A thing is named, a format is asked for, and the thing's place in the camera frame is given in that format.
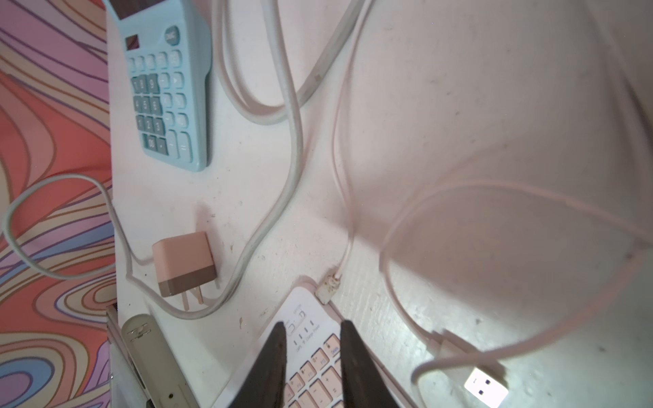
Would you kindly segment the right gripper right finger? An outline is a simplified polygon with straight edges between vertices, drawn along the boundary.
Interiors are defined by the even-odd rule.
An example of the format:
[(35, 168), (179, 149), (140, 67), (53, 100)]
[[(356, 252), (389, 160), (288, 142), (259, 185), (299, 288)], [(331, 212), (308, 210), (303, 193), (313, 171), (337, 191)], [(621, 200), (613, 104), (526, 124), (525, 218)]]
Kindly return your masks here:
[(345, 407), (397, 408), (352, 321), (341, 323), (341, 372)]

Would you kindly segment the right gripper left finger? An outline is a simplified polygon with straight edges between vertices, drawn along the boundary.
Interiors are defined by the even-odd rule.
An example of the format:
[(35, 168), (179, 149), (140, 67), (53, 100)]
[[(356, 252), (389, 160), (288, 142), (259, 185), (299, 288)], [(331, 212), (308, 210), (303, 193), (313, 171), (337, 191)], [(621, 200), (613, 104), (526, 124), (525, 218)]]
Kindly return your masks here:
[(284, 407), (286, 368), (287, 332), (284, 324), (279, 321), (272, 327), (230, 407)]

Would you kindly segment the pink keyboard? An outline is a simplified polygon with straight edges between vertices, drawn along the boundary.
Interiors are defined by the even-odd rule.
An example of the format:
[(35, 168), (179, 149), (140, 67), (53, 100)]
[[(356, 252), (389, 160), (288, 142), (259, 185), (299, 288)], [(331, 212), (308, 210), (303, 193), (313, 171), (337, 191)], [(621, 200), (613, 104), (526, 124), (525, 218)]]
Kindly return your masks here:
[(251, 371), (275, 323), (287, 332), (287, 367), (283, 388), (285, 407), (343, 407), (340, 324), (343, 316), (332, 304), (322, 304), (316, 284), (296, 285), (267, 328), (214, 402), (227, 407)]

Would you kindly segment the pink usb charger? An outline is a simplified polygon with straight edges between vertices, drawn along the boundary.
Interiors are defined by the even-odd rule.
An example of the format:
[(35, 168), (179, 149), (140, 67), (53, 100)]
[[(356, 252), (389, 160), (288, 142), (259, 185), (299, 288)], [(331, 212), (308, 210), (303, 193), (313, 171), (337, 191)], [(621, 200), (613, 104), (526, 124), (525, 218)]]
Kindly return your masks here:
[(166, 299), (181, 295), (184, 311), (189, 310), (188, 292), (204, 304), (201, 285), (217, 278), (217, 269), (205, 231), (173, 236), (151, 247), (158, 289)]

